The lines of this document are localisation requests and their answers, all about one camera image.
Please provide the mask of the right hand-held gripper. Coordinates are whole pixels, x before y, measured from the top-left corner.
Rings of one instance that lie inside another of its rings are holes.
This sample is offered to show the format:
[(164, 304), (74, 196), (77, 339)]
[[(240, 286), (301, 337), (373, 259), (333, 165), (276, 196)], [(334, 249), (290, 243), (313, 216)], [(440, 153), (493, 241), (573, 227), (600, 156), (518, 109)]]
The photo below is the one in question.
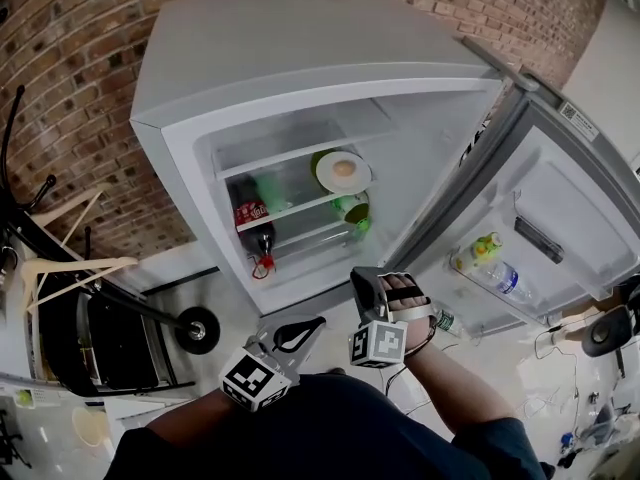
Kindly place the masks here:
[(349, 336), (353, 366), (386, 368), (409, 358), (405, 356), (407, 325), (393, 323), (387, 315), (386, 297), (379, 281), (387, 274), (411, 276), (378, 267), (355, 267), (351, 271), (350, 282), (360, 317), (358, 330)]

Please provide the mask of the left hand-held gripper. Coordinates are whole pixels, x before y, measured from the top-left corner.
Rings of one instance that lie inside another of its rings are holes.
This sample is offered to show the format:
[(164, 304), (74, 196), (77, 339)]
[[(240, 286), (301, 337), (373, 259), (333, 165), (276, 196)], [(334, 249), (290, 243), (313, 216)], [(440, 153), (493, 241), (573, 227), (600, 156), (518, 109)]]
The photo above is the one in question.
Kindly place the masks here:
[(299, 370), (326, 326), (322, 316), (293, 315), (262, 325), (223, 367), (220, 389), (255, 413), (299, 384)]

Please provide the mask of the person's right hand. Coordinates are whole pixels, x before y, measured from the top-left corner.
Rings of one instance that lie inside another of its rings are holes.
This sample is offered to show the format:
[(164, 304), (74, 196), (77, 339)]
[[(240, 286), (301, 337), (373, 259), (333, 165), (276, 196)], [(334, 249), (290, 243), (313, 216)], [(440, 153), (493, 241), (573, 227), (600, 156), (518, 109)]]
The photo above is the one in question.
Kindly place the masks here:
[(437, 319), (431, 299), (409, 275), (387, 274), (379, 281), (386, 297), (389, 320), (407, 325), (405, 356), (411, 357), (435, 334)]

